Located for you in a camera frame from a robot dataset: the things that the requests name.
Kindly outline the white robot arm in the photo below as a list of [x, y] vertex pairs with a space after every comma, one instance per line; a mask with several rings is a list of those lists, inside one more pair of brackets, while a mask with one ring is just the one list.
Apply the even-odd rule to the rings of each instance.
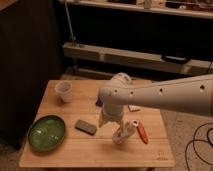
[[98, 97], [103, 103], [99, 127], [117, 122], [123, 128], [125, 105], [213, 115], [213, 74], [134, 85], [118, 73], [99, 88]]

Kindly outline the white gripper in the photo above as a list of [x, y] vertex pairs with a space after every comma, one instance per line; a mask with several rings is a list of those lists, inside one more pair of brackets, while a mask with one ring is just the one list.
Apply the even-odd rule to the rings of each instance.
[[121, 106], [115, 107], [115, 106], [109, 106], [104, 105], [101, 114], [99, 117], [99, 128], [101, 128], [103, 125], [105, 125], [107, 122], [117, 122], [119, 125], [119, 130], [121, 134], [124, 132], [124, 121], [123, 119], [123, 108]]

